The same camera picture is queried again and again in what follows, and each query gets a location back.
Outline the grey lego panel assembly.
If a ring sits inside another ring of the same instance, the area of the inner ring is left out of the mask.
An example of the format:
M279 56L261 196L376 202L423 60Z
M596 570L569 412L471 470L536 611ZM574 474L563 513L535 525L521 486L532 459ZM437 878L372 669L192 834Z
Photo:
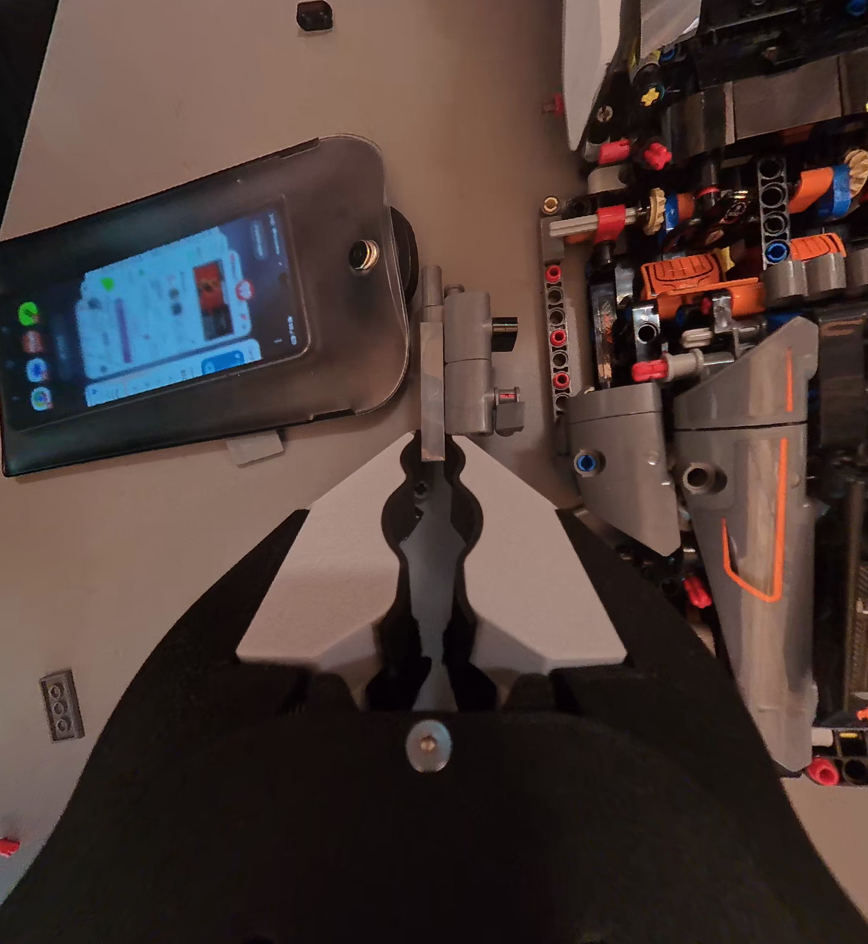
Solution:
M519 322L494 317L487 292L445 285L439 266L421 270L419 287L419 482L440 486L455 551L440 666L458 710L489 711L497 685L473 663L476 617L464 577L482 513L459 480L465 462L460 437L510 437L523 430L521 389L498 386L493 364L495 354L515 348Z

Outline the black and clear phone holder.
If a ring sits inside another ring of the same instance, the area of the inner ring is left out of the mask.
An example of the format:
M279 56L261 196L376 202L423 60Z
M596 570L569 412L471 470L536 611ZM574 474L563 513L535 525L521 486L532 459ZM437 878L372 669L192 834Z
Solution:
M389 205L380 149L352 135L260 159L0 242L0 289L133 256L284 199L311 346L73 419L15 431L0 413L7 478L360 416L382 407L409 363L413 232Z

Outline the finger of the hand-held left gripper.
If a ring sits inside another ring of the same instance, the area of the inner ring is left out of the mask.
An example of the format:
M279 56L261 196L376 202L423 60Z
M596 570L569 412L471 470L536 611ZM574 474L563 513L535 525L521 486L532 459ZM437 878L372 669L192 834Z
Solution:
M576 153L611 66L640 34L639 1L562 2L562 100Z

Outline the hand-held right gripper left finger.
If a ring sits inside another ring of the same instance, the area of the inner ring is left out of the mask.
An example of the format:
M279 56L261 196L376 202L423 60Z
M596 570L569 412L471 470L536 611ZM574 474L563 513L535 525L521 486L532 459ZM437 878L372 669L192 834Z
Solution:
M410 432L308 510L237 656L341 677L373 710L409 710L431 669L412 612L404 542L421 515Z

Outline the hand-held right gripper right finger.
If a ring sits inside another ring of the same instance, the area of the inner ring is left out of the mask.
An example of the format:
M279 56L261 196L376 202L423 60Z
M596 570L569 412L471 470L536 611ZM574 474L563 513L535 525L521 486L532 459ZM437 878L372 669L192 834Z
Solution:
M444 477L461 541L443 637L453 688L622 664L627 649L556 506L467 436L448 439Z

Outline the grey and orange lego car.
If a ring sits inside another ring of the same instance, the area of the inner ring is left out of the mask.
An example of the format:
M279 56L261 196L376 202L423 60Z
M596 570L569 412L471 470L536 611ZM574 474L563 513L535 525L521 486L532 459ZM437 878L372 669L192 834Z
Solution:
M539 224L578 513L868 788L868 2L640 2L595 106Z

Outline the smartphone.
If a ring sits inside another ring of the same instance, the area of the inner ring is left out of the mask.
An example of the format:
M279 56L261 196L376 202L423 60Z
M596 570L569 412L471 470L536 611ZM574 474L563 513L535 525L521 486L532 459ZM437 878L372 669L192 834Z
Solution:
M15 431L311 346L284 199L139 254L0 289L0 413Z

